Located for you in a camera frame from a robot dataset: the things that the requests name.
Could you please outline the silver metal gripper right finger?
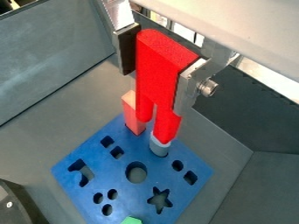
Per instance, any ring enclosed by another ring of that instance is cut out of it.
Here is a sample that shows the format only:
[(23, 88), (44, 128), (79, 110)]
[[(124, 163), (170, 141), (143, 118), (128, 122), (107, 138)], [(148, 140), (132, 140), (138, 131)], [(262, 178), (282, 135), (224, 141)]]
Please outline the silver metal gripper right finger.
[(196, 97), (211, 97), (218, 83), (211, 77), (226, 68), (238, 57), (236, 53), (214, 40), (206, 38), (202, 43), (200, 58), (180, 72), (172, 110), (178, 116), (191, 107)]

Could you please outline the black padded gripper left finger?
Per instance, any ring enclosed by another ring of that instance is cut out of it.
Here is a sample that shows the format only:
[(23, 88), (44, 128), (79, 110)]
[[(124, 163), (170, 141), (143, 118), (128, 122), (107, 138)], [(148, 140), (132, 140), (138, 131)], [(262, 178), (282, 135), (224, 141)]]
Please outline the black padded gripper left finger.
[(142, 26), (135, 21), (128, 0), (102, 0), (102, 3), (119, 70), (123, 75), (128, 75), (136, 69), (136, 34), (142, 31)]

